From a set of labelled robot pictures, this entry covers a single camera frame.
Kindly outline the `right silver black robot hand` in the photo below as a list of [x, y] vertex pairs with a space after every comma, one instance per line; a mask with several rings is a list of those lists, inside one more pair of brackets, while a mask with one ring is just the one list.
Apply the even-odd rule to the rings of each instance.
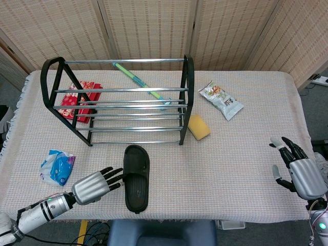
[[286, 137], [281, 139], [271, 137], [270, 146], [279, 151], [292, 181], [283, 180], [278, 167], [273, 165], [272, 173], [275, 181], [289, 191], [296, 192], [304, 200], [322, 198], [327, 192], [327, 185], [315, 162], [290, 139]]

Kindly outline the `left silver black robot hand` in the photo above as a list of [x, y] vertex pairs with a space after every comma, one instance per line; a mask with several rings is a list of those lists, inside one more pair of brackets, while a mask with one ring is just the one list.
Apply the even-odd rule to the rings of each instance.
[[85, 206], [120, 188], [124, 177], [123, 168], [107, 167], [78, 180], [71, 191], [76, 202]]

